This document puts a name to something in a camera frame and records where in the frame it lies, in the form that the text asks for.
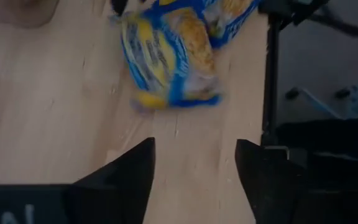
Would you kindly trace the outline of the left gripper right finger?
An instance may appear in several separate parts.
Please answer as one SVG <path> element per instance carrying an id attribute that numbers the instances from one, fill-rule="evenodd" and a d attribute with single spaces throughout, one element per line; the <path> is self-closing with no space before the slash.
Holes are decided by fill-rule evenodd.
<path id="1" fill-rule="evenodd" d="M 235 162 L 256 224 L 305 224 L 305 170 L 290 160 L 287 148 L 239 139 Z"/>

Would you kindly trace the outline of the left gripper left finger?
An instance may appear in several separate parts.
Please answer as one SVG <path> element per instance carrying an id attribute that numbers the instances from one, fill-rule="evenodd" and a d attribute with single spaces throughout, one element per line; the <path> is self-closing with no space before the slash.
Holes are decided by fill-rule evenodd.
<path id="1" fill-rule="evenodd" d="M 143 224 L 155 171 L 155 139 L 146 138 L 65 191 L 69 224 Z"/>

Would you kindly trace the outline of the blue yellow Maruchan ramen packet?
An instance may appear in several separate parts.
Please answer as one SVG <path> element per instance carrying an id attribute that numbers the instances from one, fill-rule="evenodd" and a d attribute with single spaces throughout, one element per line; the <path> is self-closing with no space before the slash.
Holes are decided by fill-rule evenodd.
<path id="1" fill-rule="evenodd" d="M 262 0 L 202 0 L 202 10 L 212 48 L 226 45 Z"/>
<path id="2" fill-rule="evenodd" d="M 221 87 L 204 22 L 192 7 L 153 7 L 121 19 L 121 42 L 139 107 L 215 105 Z"/>

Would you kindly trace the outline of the office chair base with casters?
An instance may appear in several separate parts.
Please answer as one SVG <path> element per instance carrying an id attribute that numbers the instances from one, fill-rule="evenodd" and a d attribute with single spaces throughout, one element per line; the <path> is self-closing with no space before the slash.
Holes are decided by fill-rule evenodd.
<path id="1" fill-rule="evenodd" d="M 345 101 L 346 109 L 341 115 L 334 111 L 332 107 L 319 100 L 310 91 L 305 88 L 293 87 L 285 93 L 285 99 L 288 101 L 304 98 L 314 109 L 319 110 L 330 117 L 336 119 L 356 119 L 358 118 L 358 86 L 352 85 L 336 91 L 333 97 L 336 100 Z"/>

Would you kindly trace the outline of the black metal rig frame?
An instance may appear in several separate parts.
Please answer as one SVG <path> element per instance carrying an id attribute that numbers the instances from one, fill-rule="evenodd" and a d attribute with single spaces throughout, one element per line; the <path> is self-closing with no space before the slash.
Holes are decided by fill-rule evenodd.
<path id="1" fill-rule="evenodd" d="M 258 12 L 268 17 L 264 113 L 261 145 L 276 145 L 277 81 L 280 31 L 298 25 L 330 0 L 262 0 Z"/>

